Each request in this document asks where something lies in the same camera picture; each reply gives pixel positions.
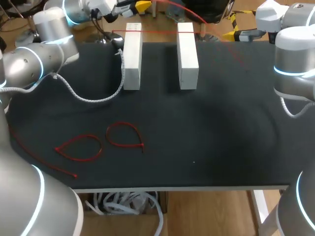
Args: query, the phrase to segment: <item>gray cable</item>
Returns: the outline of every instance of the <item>gray cable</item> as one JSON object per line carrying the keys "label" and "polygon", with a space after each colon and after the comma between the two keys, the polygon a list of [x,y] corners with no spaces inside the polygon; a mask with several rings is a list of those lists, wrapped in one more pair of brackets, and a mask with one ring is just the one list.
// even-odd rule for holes
{"label": "gray cable", "polygon": [[[62,77],[60,74],[52,74],[54,79],[60,79],[65,85],[66,87],[69,89],[69,91],[72,93],[72,95],[77,98],[80,101],[83,102],[89,102],[89,103],[99,103],[99,102],[106,102],[114,97],[117,96],[117,94],[120,92],[120,90],[122,89],[123,85],[124,85],[124,81],[125,81],[125,59],[124,59],[124,54],[122,52],[121,49],[118,49],[118,53],[122,59],[122,80],[120,82],[120,85],[118,87],[118,89],[116,90],[116,92],[114,94],[112,94],[111,96],[107,97],[107,98],[103,98],[103,99],[98,99],[98,100],[89,100],[89,99],[85,99],[80,97],[79,95],[77,95],[75,93],[75,91],[73,90],[73,88],[70,86],[70,84],[67,82],[67,80],[65,80],[64,77]],[[35,88],[37,88],[37,86],[42,82],[44,78],[41,78],[39,81],[37,81],[31,88],[29,89],[24,89],[24,88],[16,88],[16,87],[6,87],[6,88],[0,88],[0,93],[2,92],[21,92],[21,93],[29,93],[34,91]]]}
{"label": "gray cable", "polygon": [[282,104],[282,106],[283,106],[283,109],[284,109],[285,113],[286,113],[289,117],[291,117],[291,118],[299,118],[300,116],[304,115],[305,112],[306,112],[310,107],[315,106],[315,102],[310,102],[310,103],[306,104],[305,107],[304,107],[299,113],[297,113],[297,114],[294,115],[294,114],[292,114],[292,113],[289,111],[289,109],[286,107],[286,104],[285,104],[285,101],[284,101],[284,98],[283,98],[283,97],[280,98],[280,101],[281,101],[281,104]]}
{"label": "gray cable", "polygon": [[124,81],[125,81],[125,59],[124,59],[124,54],[123,54],[123,52],[122,52],[121,49],[118,49],[118,52],[119,52],[120,57],[121,57],[121,59],[122,59],[122,80],[121,80],[120,85],[119,85],[118,89],[116,90],[116,92],[115,92],[113,95],[111,95],[111,96],[109,96],[109,97],[107,97],[107,98],[98,99],[98,100],[89,100],[89,99],[82,98],[82,97],[80,97],[79,95],[77,95],[77,94],[75,93],[75,91],[72,89],[72,87],[71,87],[70,84],[67,82],[67,80],[65,80],[64,77],[62,77],[62,76],[59,75],[59,74],[56,74],[56,78],[60,79],[60,80],[66,85],[66,87],[67,87],[68,90],[72,93],[72,95],[73,95],[75,98],[77,98],[78,100],[80,100],[80,101],[89,102],[89,103],[106,102],[106,101],[108,101],[108,100],[110,100],[110,99],[116,97],[116,95],[117,95],[117,94],[120,92],[120,90],[122,89],[122,87],[123,87],[123,85],[124,85]]}
{"label": "gray cable", "polygon": [[35,90],[35,88],[37,88],[37,86],[40,84],[40,82],[42,82],[42,80],[43,80],[43,78],[40,79],[39,81],[37,81],[32,87],[30,87],[28,89],[16,88],[16,87],[0,88],[0,93],[3,93],[3,92],[21,92],[21,93],[33,92]]}

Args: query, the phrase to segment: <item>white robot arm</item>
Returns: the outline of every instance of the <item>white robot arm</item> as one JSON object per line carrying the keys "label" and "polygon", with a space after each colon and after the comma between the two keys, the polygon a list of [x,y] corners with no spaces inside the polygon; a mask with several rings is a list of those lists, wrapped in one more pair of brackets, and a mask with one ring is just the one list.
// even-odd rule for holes
{"label": "white robot arm", "polygon": [[[2,55],[0,89],[34,88],[46,75],[76,61],[79,53],[69,27],[98,17],[134,15],[148,1],[50,0],[34,15],[43,43],[33,43]],[[0,231],[4,236],[79,236],[82,204],[76,193],[30,165],[11,147],[4,108],[12,92],[0,93]]]}
{"label": "white robot arm", "polygon": [[[259,30],[278,32],[274,90],[286,113],[299,117],[315,101],[315,4],[295,3],[289,7],[267,0],[257,9],[256,22]],[[292,115],[284,98],[312,103]],[[283,236],[315,235],[314,164],[310,163],[285,190],[259,235],[270,236],[277,228]]]}
{"label": "white robot arm", "polygon": [[283,6],[267,0],[256,12],[257,28],[277,33],[275,92],[282,98],[315,101],[315,4]]}

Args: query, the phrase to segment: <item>red wire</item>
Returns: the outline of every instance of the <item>red wire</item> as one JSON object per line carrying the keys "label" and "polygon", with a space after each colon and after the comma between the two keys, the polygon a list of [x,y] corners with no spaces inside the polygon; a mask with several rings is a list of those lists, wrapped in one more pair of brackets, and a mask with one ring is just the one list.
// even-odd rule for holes
{"label": "red wire", "polygon": [[62,172],[66,175],[70,175],[70,176],[73,176],[74,178],[77,178],[77,174],[74,174],[74,173],[71,173],[71,172],[68,172],[66,170],[63,170],[63,169],[60,169],[56,166],[53,166],[47,162],[45,162],[44,160],[42,160],[41,158],[39,158],[37,155],[35,155],[34,153],[32,153],[30,150],[27,149],[27,147],[25,147],[22,142],[18,139],[18,137],[16,136],[16,134],[13,132],[13,130],[9,127],[9,130],[10,130],[10,133],[11,135],[15,138],[15,141],[16,143],[28,154],[30,155],[32,158],[34,158],[35,160],[39,161],[40,163],[44,164],[45,166],[53,169],[53,170],[56,170],[56,171],[59,171],[59,172]]}
{"label": "red wire", "polygon": [[172,4],[174,6],[177,6],[177,7],[180,7],[188,12],[190,12],[192,15],[194,15],[195,17],[197,17],[198,19],[200,19],[203,23],[205,23],[206,25],[208,24],[201,16],[199,16],[198,14],[194,13],[192,10],[189,10],[188,8],[178,4],[178,3],[175,3],[175,2],[172,2],[172,1],[168,1],[168,0],[152,0],[152,1],[159,1],[159,2],[165,2],[165,3],[168,3],[168,4]]}
{"label": "red wire", "polygon": [[[138,137],[139,137],[139,140],[140,140],[140,143],[139,144],[118,144],[118,143],[115,143],[113,141],[111,141],[109,139],[109,130],[114,127],[114,126],[118,126],[118,125],[128,125],[130,126],[131,128],[133,128]],[[107,127],[107,130],[106,130],[106,139],[108,140],[108,142],[112,145],[115,145],[115,146],[118,146],[118,147],[122,147],[122,148],[137,148],[137,147],[141,147],[142,148],[142,152],[144,152],[144,143],[142,142],[142,139],[141,139],[141,135],[140,135],[140,132],[138,131],[138,129],[133,125],[133,124],[130,124],[128,122],[123,122],[123,121],[119,121],[119,122],[116,122],[114,124],[111,124],[110,126]]]}
{"label": "red wire", "polygon": [[[73,142],[75,142],[75,141],[77,141],[79,139],[82,139],[82,138],[91,138],[91,139],[95,139],[96,141],[98,141],[99,146],[100,146],[100,150],[98,151],[98,153],[95,156],[92,156],[92,157],[86,158],[86,159],[77,159],[77,158],[70,157],[70,156],[68,156],[67,154],[65,154],[65,153],[63,153],[61,151],[65,146],[67,146],[67,145],[69,145],[69,144],[71,144],[71,143],[73,143]],[[100,141],[100,139],[97,136],[91,135],[91,134],[84,134],[84,135],[79,135],[79,136],[77,136],[77,137],[75,137],[75,138],[73,138],[73,139],[63,143],[59,147],[55,147],[55,151],[57,153],[59,153],[60,155],[62,155],[63,157],[65,157],[67,159],[70,159],[72,161],[92,161],[92,160],[94,160],[94,159],[96,159],[96,158],[98,158],[100,156],[100,154],[103,151],[103,145],[102,145],[102,142]]]}
{"label": "red wire", "polygon": [[[112,32],[144,32],[144,33],[161,33],[161,34],[176,34],[178,31],[153,31],[153,30],[125,30],[114,29]],[[179,32],[179,33],[201,33],[201,32]]]}

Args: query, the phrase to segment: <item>red cable loop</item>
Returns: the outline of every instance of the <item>red cable loop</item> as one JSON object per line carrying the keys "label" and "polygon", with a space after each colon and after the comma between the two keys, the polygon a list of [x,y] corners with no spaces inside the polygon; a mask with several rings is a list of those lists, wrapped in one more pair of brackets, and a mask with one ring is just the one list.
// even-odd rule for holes
{"label": "red cable loop", "polygon": [[[98,153],[97,153],[95,156],[92,156],[92,157],[86,158],[86,159],[77,159],[77,158],[70,157],[70,156],[68,156],[67,154],[65,154],[65,153],[63,153],[63,152],[61,151],[61,150],[62,150],[63,148],[65,148],[67,145],[69,145],[69,144],[71,144],[71,143],[73,143],[73,142],[75,142],[75,141],[77,141],[77,140],[79,140],[79,139],[82,139],[82,138],[91,138],[91,139],[95,139],[96,141],[98,141],[99,146],[100,146],[100,150],[98,151]],[[98,158],[98,157],[100,156],[100,154],[101,154],[102,151],[103,151],[103,145],[102,145],[102,142],[100,141],[100,139],[99,139],[97,136],[91,135],[91,134],[84,134],[84,135],[79,135],[79,136],[77,136],[77,137],[74,137],[73,139],[70,139],[69,141],[63,143],[63,144],[62,144],[61,146],[59,146],[59,147],[55,147],[55,151],[56,151],[57,153],[59,153],[61,156],[65,157],[65,158],[67,158],[67,159],[70,159],[70,160],[72,160],[72,161],[82,161],[82,162],[84,162],[84,161],[92,161],[92,160],[94,160],[94,159],[96,159],[96,158]]]}
{"label": "red cable loop", "polygon": [[[109,139],[109,134],[108,134],[108,133],[109,133],[109,130],[110,130],[112,127],[118,126],[118,125],[128,125],[128,126],[130,126],[131,128],[133,128],[133,129],[136,131],[136,133],[137,133],[137,135],[138,135],[138,137],[139,137],[140,143],[139,143],[139,144],[118,144],[118,143],[115,143],[115,142],[111,141],[111,140]],[[138,129],[137,129],[133,124],[130,124],[130,123],[128,123],[128,122],[119,121],[119,122],[116,122],[116,123],[114,123],[114,124],[111,124],[111,125],[107,128],[107,130],[106,130],[106,139],[107,139],[107,141],[108,141],[110,144],[115,145],[115,146],[118,146],[118,147],[122,147],[122,148],[137,148],[137,147],[141,147],[141,148],[142,148],[142,153],[144,152],[144,143],[142,142],[140,132],[138,131]]]}
{"label": "red cable loop", "polygon": [[16,143],[28,154],[30,155],[32,158],[34,158],[35,160],[39,161],[40,163],[44,164],[45,166],[53,169],[53,170],[56,170],[56,171],[59,171],[59,172],[62,172],[66,175],[70,175],[70,176],[73,176],[74,178],[77,178],[77,174],[74,174],[74,173],[71,173],[71,172],[68,172],[66,170],[63,170],[63,169],[60,169],[56,166],[53,166],[45,161],[43,161],[41,158],[39,158],[38,156],[36,156],[34,153],[32,153],[30,150],[28,150],[23,144],[22,142],[18,139],[18,137],[16,136],[16,134],[13,132],[13,130],[9,127],[9,131],[11,133],[11,135],[15,138],[15,141]]}

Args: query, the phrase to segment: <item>yellow object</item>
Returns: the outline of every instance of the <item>yellow object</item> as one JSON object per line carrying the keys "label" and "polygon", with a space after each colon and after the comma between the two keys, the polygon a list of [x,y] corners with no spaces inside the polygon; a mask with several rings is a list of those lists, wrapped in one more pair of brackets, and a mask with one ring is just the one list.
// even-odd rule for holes
{"label": "yellow object", "polygon": [[138,12],[144,12],[152,5],[151,1],[138,1],[136,2],[136,9]]}
{"label": "yellow object", "polygon": [[224,38],[225,40],[234,42],[235,41],[234,33],[235,33],[235,31],[232,31],[232,32],[229,32],[229,33],[225,33],[224,35],[222,35],[222,38]]}
{"label": "yellow object", "polygon": [[231,21],[234,31],[225,33],[224,35],[222,35],[222,37],[232,42],[235,41],[235,37],[234,37],[235,32],[239,31],[238,25],[236,23],[236,14],[238,13],[253,14],[254,16],[256,16],[256,11],[232,11],[231,12],[231,14],[227,17],[227,19]]}
{"label": "yellow object", "polygon": [[230,20],[231,20],[234,31],[238,31],[239,29],[238,29],[238,26],[236,24],[236,14],[230,15]]}

